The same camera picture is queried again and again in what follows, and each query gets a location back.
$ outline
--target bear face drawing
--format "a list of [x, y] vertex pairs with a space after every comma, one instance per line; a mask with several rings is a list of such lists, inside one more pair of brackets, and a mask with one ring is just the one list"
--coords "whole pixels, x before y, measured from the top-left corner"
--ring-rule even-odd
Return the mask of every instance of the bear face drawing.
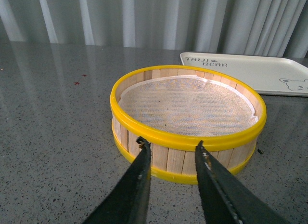
[[279, 79], [282, 83], [288, 86], [288, 89], [293, 92], [308, 92], [308, 79], [304, 81]]

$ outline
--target yellow plastic rim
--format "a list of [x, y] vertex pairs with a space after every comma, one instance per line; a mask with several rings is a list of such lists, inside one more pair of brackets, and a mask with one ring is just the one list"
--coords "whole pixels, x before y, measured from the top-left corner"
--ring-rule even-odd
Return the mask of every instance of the yellow plastic rim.
[[[133, 155], [131, 155], [119, 142], [119, 140], [117, 139], [116, 135], [115, 135], [115, 131], [112, 125], [112, 131], [114, 133], [114, 139], [115, 139], [115, 144], [117, 146], [117, 148], [119, 149], [120, 153], [130, 162], [132, 163], [135, 159], [135, 157]], [[252, 157], [254, 151], [255, 151], [256, 146], [254, 147], [254, 150], [252, 151], [252, 153], [249, 155], [249, 157], [242, 162], [241, 164], [239, 164], [238, 166], [229, 169], [229, 172], [234, 174], [239, 173], [244, 167], [245, 165], [249, 162], [250, 158]], [[173, 172], [167, 172], [167, 171], [163, 171], [160, 170], [158, 168], [155, 167], [151, 167], [151, 175], [154, 177], [158, 177], [160, 179], [166, 180], [166, 181], [170, 181], [170, 182], [175, 182], [175, 183], [182, 183], [182, 184], [198, 184], [198, 180], [197, 180], [197, 175], [187, 175], [187, 174], [179, 174], [179, 173], [173, 173]]]
[[[262, 115], [259, 117], [259, 121], [253, 125], [252, 127], [237, 132], [230, 135], [224, 135], [224, 136], [213, 136], [213, 137], [201, 137], [201, 136], [186, 136], [186, 135], [179, 135], [174, 133], [169, 133], [165, 131], [161, 131], [155, 128], [152, 128], [150, 126], [147, 126], [131, 116], [129, 116], [117, 103], [116, 101], [116, 90], [118, 86], [126, 79], [130, 78], [133, 75], [136, 75], [141, 72], [145, 71], [151, 71], [151, 70], [159, 70], [159, 69], [166, 69], [166, 68], [177, 68], [177, 69], [190, 69], [190, 70], [196, 70], [196, 71], [203, 71], [212, 73], [215, 75], [222, 76], [224, 78], [230, 79], [232, 81], [235, 81], [237, 84], [242, 85], [247, 90], [251, 92], [251, 94], [259, 101], [262, 107]], [[265, 122], [266, 122], [266, 106], [261, 98], [261, 96], [253, 90], [251, 87], [246, 85], [245, 83], [239, 81], [238, 79], [235, 79], [233, 77], [227, 76], [225, 74], [194, 67], [194, 66], [181, 66], [181, 65], [166, 65], [166, 66], [151, 66], [142, 68], [139, 70], [132, 71], [123, 77], [121, 77], [113, 86], [111, 94], [110, 94], [110, 106], [111, 111], [115, 118], [120, 122], [121, 125], [123, 125], [128, 131], [135, 135], [142, 135], [143, 138], [148, 140], [151, 143], [158, 144], [160, 146], [183, 150], [183, 151], [195, 151], [195, 147], [200, 142], [200, 140], [203, 140], [204, 146], [208, 151], [222, 151], [222, 150], [228, 150], [235, 147], [242, 146], [253, 139], [257, 138], [258, 135], [261, 133]]]

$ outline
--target white tray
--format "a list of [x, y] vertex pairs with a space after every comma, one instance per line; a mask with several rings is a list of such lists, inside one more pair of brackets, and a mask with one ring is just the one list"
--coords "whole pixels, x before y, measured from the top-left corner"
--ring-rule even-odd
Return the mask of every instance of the white tray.
[[308, 96], [308, 68], [290, 59], [189, 52], [180, 58], [183, 65], [232, 76], [260, 94]]

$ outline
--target curtain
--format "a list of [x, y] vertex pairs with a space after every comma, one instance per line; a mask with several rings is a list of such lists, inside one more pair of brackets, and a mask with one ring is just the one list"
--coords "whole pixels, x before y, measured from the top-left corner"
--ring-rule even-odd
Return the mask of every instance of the curtain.
[[308, 0], [0, 0], [0, 42], [304, 58]]

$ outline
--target mesh screen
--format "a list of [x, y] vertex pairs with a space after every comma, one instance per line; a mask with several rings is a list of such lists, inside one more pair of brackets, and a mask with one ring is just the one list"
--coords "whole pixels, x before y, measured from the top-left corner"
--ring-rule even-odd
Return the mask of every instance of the mesh screen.
[[197, 76], [134, 84], [122, 93], [119, 105], [143, 124], [188, 136], [232, 134], [258, 121], [250, 101], [237, 90]]

